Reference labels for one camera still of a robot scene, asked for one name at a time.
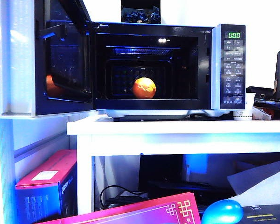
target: white table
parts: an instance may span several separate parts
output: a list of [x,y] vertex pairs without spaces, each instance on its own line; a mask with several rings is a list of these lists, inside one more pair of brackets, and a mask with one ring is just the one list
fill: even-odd
[[77,135],[79,214],[94,211],[94,156],[280,152],[279,120],[113,122],[95,114],[69,122],[67,134]]

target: black cable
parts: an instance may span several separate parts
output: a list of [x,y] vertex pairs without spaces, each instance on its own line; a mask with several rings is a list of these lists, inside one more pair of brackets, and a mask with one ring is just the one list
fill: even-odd
[[102,190],[102,192],[100,193],[100,195],[99,195],[99,201],[100,201],[100,203],[101,203],[103,209],[105,209],[104,204],[103,204],[103,200],[102,200],[103,192],[104,192],[105,190],[107,190],[108,188],[112,188],[112,187],[122,188],[123,190],[125,190],[125,191],[127,191],[127,192],[129,192],[129,193],[131,193],[131,194],[133,194],[133,195],[142,195],[142,194],[143,194],[142,192],[140,192],[140,193],[134,193],[134,192],[132,192],[132,191],[130,191],[130,190],[124,188],[124,187],[119,186],[119,185],[110,185],[110,186],[108,186],[108,187],[105,187],[105,188]]

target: pink box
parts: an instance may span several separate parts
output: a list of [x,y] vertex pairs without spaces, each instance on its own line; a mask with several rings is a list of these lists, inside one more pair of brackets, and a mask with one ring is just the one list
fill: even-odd
[[60,150],[15,186],[19,223],[77,215],[77,151]]
[[193,193],[183,193],[129,204],[84,215],[62,218],[43,224],[106,224],[137,223],[201,224]]

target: pink card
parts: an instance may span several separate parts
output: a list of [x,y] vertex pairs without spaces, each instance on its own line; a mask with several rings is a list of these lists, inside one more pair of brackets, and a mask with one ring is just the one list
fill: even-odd
[[182,193],[43,224],[201,224],[193,193]]

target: router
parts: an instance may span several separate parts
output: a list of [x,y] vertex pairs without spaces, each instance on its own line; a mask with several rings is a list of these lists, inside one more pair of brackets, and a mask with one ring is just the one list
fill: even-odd
[[277,54],[274,88],[249,86],[246,92],[255,92],[254,106],[280,111],[280,51]]

